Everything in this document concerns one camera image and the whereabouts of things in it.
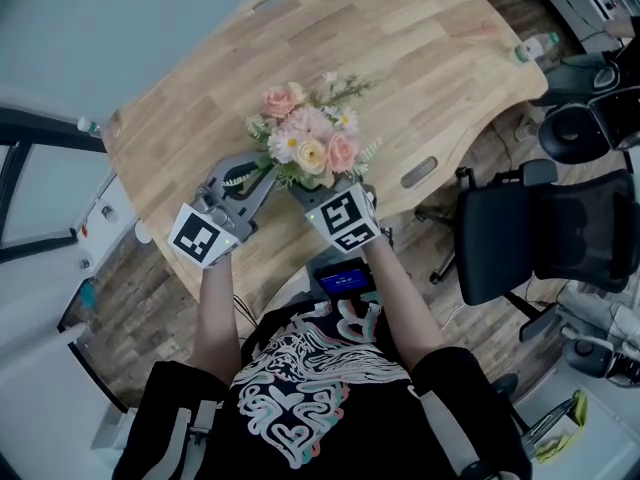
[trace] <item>chair backrest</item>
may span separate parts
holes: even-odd
[[[612,148],[625,150],[640,143],[640,87],[594,98],[588,107]]]
[[[576,185],[532,187],[533,268],[621,292],[640,263],[633,177],[618,170]]]
[[[586,105],[571,103],[550,113],[538,130],[540,146],[556,162],[591,162],[611,149],[600,125]]]

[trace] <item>blue display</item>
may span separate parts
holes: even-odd
[[[337,295],[369,286],[367,276],[360,269],[346,270],[339,274],[323,277],[321,282],[329,295]]]

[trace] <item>wrist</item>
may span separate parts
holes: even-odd
[[[207,272],[211,272],[214,270],[222,270],[230,267],[231,267],[231,253],[228,252],[221,258],[218,258],[218,261],[216,261],[215,263],[212,263],[208,267],[205,267],[202,271],[202,275],[204,276]]]
[[[390,245],[389,245],[389,239],[387,238],[387,235],[383,233],[380,236],[375,237],[370,242],[367,242],[366,244],[364,244],[362,246],[362,251],[364,252],[365,255],[368,256],[369,254],[375,254],[377,251],[380,251],[385,247],[390,247]]]

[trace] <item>floor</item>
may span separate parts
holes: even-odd
[[[489,1],[522,38],[550,31],[560,35],[561,50],[554,52],[545,64],[579,52],[571,33],[546,10],[544,0]],[[535,139],[516,142],[514,130],[521,112],[521,108],[513,108],[499,116],[467,153],[462,164],[476,170],[480,183],[488,181],[497,171],[545,157]],[[590,164],[559,166],[559,172],[561,183],[566,184],[623,167],[622,154],[609,153]],[[451,180],[424,204],[451,214],[456,197],[457,188]],[[441,325],[448,322],[444,330],[446,338],[452,345],[471,349],[490,379],[516,372],[520,375],[522,394],[559,359],[563,339],[557,328],[550,328],[530,343],[520,344],[518,328],[525,319],[508,303],[497,300],[473,308],[463,306],[455,274],[441,285],[429,283],[429,274],[452,247],[449,229],[440,224],[420,223],[413,213],[397,215],[384,224],[394,228],[398,255],[432,312]],[[78,320],[90,324],[90,330],[79,343],[81,352],[116,396],[135,406],[156,361],[184,361],[189,356],[195,332],[195,301],[153,243],[142,245],[132,233],[120,244],[94,284],[97,308],[88,311],[76,301],[65,324]],[[533,279],[517,293],[524,295],[528,287],[529,300],[553,301],[563,285],[563,281]]]

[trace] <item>graphic print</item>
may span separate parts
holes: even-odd
[[[350,302],[340,302],[338,310],[337,330],[345,339],[327,336],[311,321],[332,311],[329,302],[318,303],[294,316],[261,354],[256,351],[259,357],[232,386],[242,386],[238,409],[249,418],[249,432],[282,453],[292,469],[319,455],[320,440],[344,416],[340,406],[349,384],[410,382],[400,365],[372,345],[381,307],[370,303],[364,318]],[[356,325],[362,334],[351,327]]]

